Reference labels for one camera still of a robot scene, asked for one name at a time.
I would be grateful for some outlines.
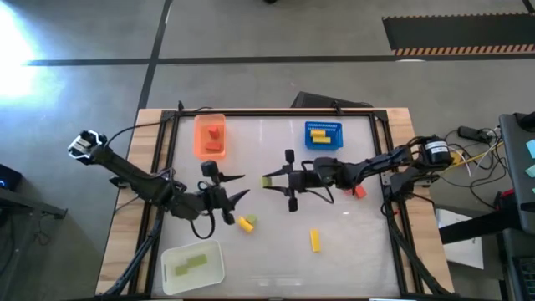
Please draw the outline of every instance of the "orange container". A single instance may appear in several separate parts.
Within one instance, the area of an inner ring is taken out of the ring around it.
[[[219,135],[212,138],[214,127]],[[200,160],[223,159],[227,153],[225,131],[225,115],[223,114],[201,114],[195,116],[193,120],[193,154]]]

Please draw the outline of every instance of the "red block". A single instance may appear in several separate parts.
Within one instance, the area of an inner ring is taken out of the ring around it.
[[[219,129],[215,125],[208,126],[208,133],[210,133],[212,139],[219,138]]]
[[[221,145],[221,143],[219,143],[219,142],[207,142],[207,143],[204,145],[204,148],[205,148],[207,151],[221,151],[221,149],[222,149],[222,145]]]
[[[357,185],[354,188],[354,193],[355,193],[355,195],[357,195],[358,199],[361,199],[361,198],[365,197],[368,194],[368,193],[366,193],[366,190],[361,185]]]

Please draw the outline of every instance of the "floor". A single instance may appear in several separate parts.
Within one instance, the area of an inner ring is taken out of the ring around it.
[[[175,108],[178,100],[189,108],[288,107],[307,91],[409,107],[418,135],[494,128],[502,113],[533,110],[532,59],[156,66],[158,57],[390,55],[381,17],[524,11],[521,0],[1,1],[0,125],[8,130],[0,162],[24,174],[24,194],[69,209],[62,222],[43,221],[53,239],[32,246],[13,299],[93,294],[117,191],[109,172],[66,150],[81,130],[112,135],[132,125],[138,108]],[[39,66],[20,66],[28,60]],[[113,148],[125,155],[129,140],[122,135]],[[447,176],[468,182],[462,169]],[[478,192],[492,199],[510,185],[504,179]],[[486,210],[443,181],[431,191],[438,204]],[[450,266],[458,293],[499,298],[495,245],[486,239],[485,271]]]

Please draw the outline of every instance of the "blue container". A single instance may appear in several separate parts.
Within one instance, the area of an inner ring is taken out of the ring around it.
[[[325,135],[331,138],[329,144],[312,143],[311,130],[325,130]],[[307,121],[304,123],[304,144],[310,150],[336,151],[344,146],[342,124],[339,122]]]

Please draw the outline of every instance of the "black mat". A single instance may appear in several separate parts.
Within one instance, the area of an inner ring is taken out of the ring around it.
[[[535,52],[530,13],[383,18],[396,55]]]

